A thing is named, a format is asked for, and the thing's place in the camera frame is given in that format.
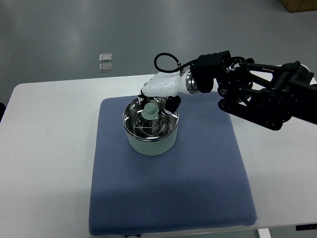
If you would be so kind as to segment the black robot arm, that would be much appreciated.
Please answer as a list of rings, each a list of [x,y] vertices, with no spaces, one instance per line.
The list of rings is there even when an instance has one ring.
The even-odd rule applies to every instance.
[[[209,93],[217,82],[218,107],[224,112],[271,130],[280,130],[292,117],[317,122],[314,74],[299,61],[257,64],[224,51],[199,56],[190,71],[201,93]]]

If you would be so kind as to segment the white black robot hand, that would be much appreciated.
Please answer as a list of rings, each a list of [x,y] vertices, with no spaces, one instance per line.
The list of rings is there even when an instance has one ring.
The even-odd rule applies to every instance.
[[[143,109],[151,98],[167,98],[159,115],[175,113],[181,103],[179,94],[195,95],[198,88],[189,70],[185,73],[157,73],[150,81],[146,82],[138,95],[138,101]]]

